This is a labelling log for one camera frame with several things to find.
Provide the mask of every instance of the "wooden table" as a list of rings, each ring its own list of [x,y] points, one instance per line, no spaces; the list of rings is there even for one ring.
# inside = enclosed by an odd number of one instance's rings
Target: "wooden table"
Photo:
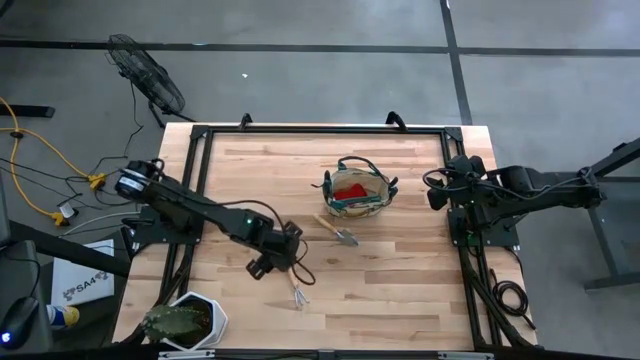
[[[165,131],[159,157],[166,162],[166,174],[177,179],[182,178],[192,126],[169,123]],[[487,127],[462,131],[467,154],[495,168]],[[399,178],[398,195],[375,217],[332,218],[321,191],[310,186],[346,155],[366,157],[384,174]],[[217,300],[229,316],[219,347],[472,349],[458,253],[450,244],[445,211],[431,210],[421,180],[425,171],[443,165],[437,136],[216,134],[210,161],[205,196],[261,200],[283,221],[293,220],[309,243],[303,263],[317,277],[316,285],[303,286],[311,303],[297,311],[286,274],[274,270],[260,281],[252,279],[244,267],[257,253],[207,224],[189,289]],[[191,184],[197,180],[197,164]],[[245,207],[270,215],[258,205]],[[350,228],[360,246],[339,245],[313,219],[316,213]],[[114,341],[129,335],[157,298],[166,252],[166,245],[153,245],[133,260]],[[499,279],[523,285],[511,254],[489,248],[487,260]],[[479,311],[489,339],[484,306]],[[511,321],[535,342],[522,319]]]

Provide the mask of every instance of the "gray floor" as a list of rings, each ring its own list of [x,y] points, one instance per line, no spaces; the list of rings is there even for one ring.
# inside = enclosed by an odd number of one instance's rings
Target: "gray floor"
[[[450,7],[460,46],[640,47],[640,5],[634,0],[450,0]],[[112,33],[148,42],[446,45],[436,0],[21,0],[0,19],[2,37],[102,41]],[[57,108],[54,119],[22,119],[22,126],[44,135],[83,169],[122,152],[135,129],[131,94],[103,51],[2,54],[1,96]],[[365,123],[395,110],[408,123],[460,124],[447,55],[152,55],[184,93],[185,113],[200,120],[238,121],[248,111],[260,122]],[[461,63],[474,124],[489,126],[499,165],[577,169],[640,135],[640,58],[462,56]],[[138,105],[145,128],[131,156],[148,158],[162,132],[143,101]],[[5,158],[11,145],[8,137],[0,143]],[[72,175],[32,138],[21,142],[17,161]],[[3,179],[8,183],[6,174]],[[61,199],[23,186],[48,209]],[[59,233],[10,183],[6,187],[14,220]],[[78,221],[130,209],[83,210]],[[586,212],[547,210],[530,215],[518,230],[540,343],[640,357],[640,287],[592,294],[582,289],[585,281],[606,275]]]

